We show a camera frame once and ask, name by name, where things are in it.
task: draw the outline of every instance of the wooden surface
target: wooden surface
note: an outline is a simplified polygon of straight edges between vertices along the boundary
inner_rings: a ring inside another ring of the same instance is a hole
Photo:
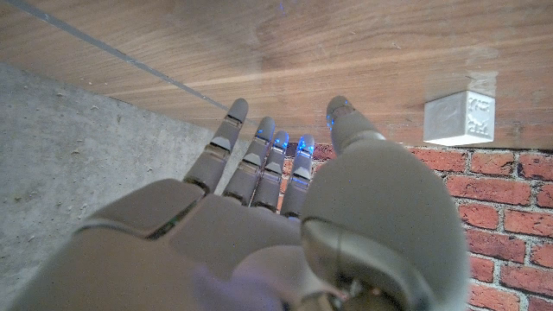
[[[549,0],[29,2],[223,105],[246,98],[251,120],[272,116],[292,140],[328,143],[326,105],[342,94],[389,139],[422,145],[424,103],[472,90],[496,98],[495,141],[480,147],[553,149]],[[225,114],[2,10],[0,60],[212,130]]]

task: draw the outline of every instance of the concrete floor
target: concrete floor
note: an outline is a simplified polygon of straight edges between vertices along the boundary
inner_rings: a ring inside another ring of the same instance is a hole
[[[86,216],[181,179],[212,135],[0,63],[0,310]],[[237,142],[218,193],[246,148]]]

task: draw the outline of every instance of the white 3d printed cube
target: white 3d printed cube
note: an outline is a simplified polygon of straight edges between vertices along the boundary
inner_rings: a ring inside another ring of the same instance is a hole
[[[464,91],[426,103],[426,143],[456,146],[493,142],[495,98]]]

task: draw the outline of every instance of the fingertip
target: fingertip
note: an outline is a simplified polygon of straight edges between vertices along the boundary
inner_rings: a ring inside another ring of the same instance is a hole
[[[300,137],[300,141],[297,144],[297,151],[300,150],[313,155],[313,151],[315,150],[315,138],[313,135],[306,134]]]
[[[248,102],[243,98],[238,98],[234,101],[231,109],[229,109],[226,114],[243,123],[245,121],[245,116],[248,114],[248,109]]]
[[[275,132],[275,120],[272,117],[264,117],[257,127],[256,137],[270,141]]]
[[[288,140],[288,133],[285,130],[279,130],[275,134],[275,141],[273,143],[273,146],[278,147],[286,152],[286,148],[288,147]]]
[[[351,105],[351,103],[347,101],[347,98],[341,95],[336,96],[335,98],[332,98],[332,100],[330,100],[330,103],[328,103],[328,106],[327,106],[327,116],[330,116],[330,114],[332,114],[334,110],[345,105]]]

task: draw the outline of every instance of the brick wall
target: brick wall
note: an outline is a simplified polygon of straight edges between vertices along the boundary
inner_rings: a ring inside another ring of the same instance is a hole
[[[553,154],[407,148],[443,178],[459,209],[472,271],[467,310],[553,310]],[[332,146],[316,145],[314,172],[333,158]]]

